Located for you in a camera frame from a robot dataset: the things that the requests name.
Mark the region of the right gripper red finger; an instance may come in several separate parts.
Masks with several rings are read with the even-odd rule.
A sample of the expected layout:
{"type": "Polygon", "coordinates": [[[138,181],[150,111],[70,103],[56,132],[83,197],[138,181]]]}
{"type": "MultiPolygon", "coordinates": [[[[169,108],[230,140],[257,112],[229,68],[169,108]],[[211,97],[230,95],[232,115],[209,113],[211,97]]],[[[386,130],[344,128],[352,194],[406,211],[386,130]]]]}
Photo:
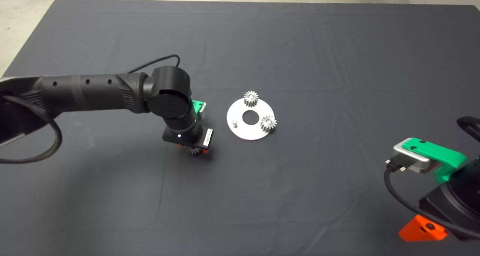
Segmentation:
{"type": "Polygon", "coordinates": [[[415,215],[399,232],[405,242],[441,241],[449,232],[440,224],[434,223],[421,215],[415,215]]]}

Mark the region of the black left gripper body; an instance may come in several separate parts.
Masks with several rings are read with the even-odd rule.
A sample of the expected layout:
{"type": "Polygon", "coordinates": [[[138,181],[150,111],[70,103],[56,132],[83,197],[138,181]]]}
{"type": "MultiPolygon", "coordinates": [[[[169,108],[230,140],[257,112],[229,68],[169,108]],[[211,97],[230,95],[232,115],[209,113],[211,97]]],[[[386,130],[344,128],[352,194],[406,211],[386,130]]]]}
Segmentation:
{"type": "Polygon", "coordinates": [[[166,128],[163,132],[162,139],[165,142],[209,150],[210,143],[214,135],[214,130],[207,126],[194,125],[192,129],[180,133],[166,128]]]}

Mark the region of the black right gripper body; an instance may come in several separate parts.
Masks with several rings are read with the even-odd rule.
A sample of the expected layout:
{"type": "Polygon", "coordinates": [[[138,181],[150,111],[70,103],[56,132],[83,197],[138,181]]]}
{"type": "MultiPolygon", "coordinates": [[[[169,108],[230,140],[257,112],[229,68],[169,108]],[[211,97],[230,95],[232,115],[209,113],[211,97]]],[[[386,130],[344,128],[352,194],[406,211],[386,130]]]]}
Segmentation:
{"type": "Polygon", "coordinates": [[[480,230],[480,162],[474,159],[419,200],[421,210],[465,230],[480,230]]]}

